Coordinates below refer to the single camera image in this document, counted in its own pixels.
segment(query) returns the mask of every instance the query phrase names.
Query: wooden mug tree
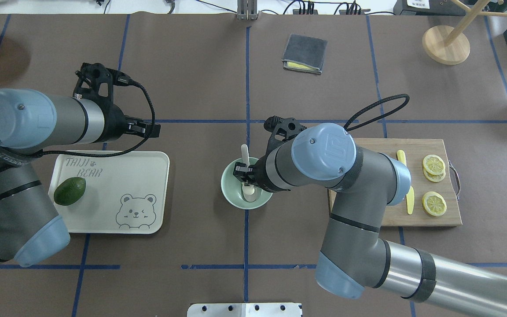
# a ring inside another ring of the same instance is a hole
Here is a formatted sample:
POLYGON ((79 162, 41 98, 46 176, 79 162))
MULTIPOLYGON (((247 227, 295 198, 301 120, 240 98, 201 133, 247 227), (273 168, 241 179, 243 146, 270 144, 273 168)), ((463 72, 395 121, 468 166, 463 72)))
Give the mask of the wooden mug tree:
POLYGON ((445 65, 462 63, 469 56, 470 44, 463 34, 463 30, 469 26, 477 15, 507 16, 507 13, 502 12, 482 12, 481 10, 490 0, 478 0, 472 8, 459 0, 451 1, 467 12, 461 22, 455 28, 452 26, 434 26, 427 30, 422 37, 422 45, 428 56, 445 65))

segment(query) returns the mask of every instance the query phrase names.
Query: avocado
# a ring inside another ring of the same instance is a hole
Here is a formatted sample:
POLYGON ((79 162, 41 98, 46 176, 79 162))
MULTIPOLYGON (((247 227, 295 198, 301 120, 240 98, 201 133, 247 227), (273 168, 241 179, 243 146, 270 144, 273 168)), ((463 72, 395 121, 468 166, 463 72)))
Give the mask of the avocado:
POLYGON ((81 177, 66 179, 54 191, 54 202, 62 206, 69 206, 75 203, 85 193, 85 185, 85 179, 81 177))

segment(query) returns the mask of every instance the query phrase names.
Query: gray cloth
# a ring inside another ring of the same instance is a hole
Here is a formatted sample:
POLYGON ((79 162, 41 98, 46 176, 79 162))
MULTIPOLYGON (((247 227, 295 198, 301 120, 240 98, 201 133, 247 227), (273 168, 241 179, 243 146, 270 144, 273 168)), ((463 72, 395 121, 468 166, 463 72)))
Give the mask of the gray cloth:
POLYGON ((291 34, 283 53, 284 68, 291 70, 291 68, 287 68, 287 62, 294 62, 312 67, 314 70, 301 70, 298 68, 292 70, 322 74, 327 43, 328 41, 319 38, 291 34))

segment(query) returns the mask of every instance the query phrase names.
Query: light blue plastic cover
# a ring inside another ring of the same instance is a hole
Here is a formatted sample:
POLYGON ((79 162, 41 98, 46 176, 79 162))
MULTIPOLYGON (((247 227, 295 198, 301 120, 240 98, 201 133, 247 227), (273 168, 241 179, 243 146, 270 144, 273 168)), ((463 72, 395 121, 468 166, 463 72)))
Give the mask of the light blue plastic cover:
POLYGON ((56 126, 56 108, 43 93, 0 89, 0 146, 30 148, 46 140, 56 126))
POLYGON ((50 220, 21 247, 14 259, 22 267, 35 265, 64 249, 70 234, 61 215, 50 220))
POLYGON ((365 287, 344 273, 322 252, 318 255, 316 282, 326 291, 346 299, 358 299, 365 290, 365 287))
POLYGON ((294 166, 317 181, 345 174, 356 161, 356 143, 343 127, 325 123, 308 128, 294 138, 290 149, 294 166))
POLYGON ((408 191, 410 191, 412 177, 406 165, 402 164, 400 161, 394 160, 386 154, 383 155, 388 157, 390 162, 393 164, 394 172, 396 173, 396 192, 394 193, 393 200, 387 203, 387 206, 394 206, 401 203, 408 191))

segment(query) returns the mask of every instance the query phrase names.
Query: cartoon bear face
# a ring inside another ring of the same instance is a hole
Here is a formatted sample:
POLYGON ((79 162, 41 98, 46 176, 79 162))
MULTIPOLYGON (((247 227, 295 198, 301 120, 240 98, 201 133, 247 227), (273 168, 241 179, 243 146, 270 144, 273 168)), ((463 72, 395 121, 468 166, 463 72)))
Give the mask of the cartoon bear face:
POLYGON ((119 228, 123 225, 128 228, 150 228, 155 221, 154 203, 156 198, 149 194, 144 198, 133 197, 127 193, 121 197, 121 209, 117 213, 119 228))

